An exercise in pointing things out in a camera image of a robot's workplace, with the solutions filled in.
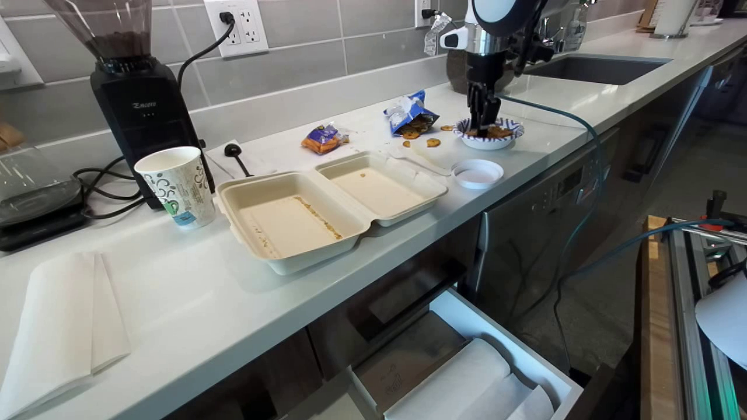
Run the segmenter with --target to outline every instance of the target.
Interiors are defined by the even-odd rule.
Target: white outlet cover
[[[268,52],[258,0],[207,0],[207,11],[216,39],[221,39],[226,32],[226,22],[221,21],[221,13],[232,11],[237,19],[232,36],[221,43],[222,59]]]
[[[0,19],[0,43],[3,43],[3,62],[9,73],[0,73],[0,90],[22,88],[22,87],[41,87],[44,80],[28,61],[26,52],[17,42],[15,32]]]

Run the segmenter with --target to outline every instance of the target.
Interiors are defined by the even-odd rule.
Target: floor
[[[708,124],[693,119],[671,157],[669,167],[650,188],[644,215],[699,220],[715,188],[729,193],[725,210],[747,215],[747,126]],[[612,250],[636,236],[614,234],[600,250]],[[553,316],[553,294],[535,311],[526,340],[557,356],[564,365],[595,370],[617,365],[634,340],[637,252],[630,248],[599,271],[572,278],[564,287],[558,315],[565,349]]]

